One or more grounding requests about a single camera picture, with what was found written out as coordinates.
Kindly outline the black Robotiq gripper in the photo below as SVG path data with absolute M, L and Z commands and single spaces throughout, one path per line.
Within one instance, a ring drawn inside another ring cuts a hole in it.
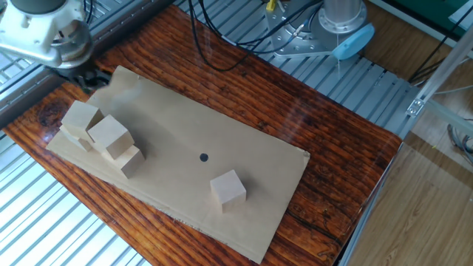
M 95 64 L 88 61 L 68 69 L 57 68 L 55 73 L 80 87 L 86 94 L 91 94 L 91 89 L 97 90 L 108 86 L 112 78 L 112 74 L 109 72 L 96 71 Z

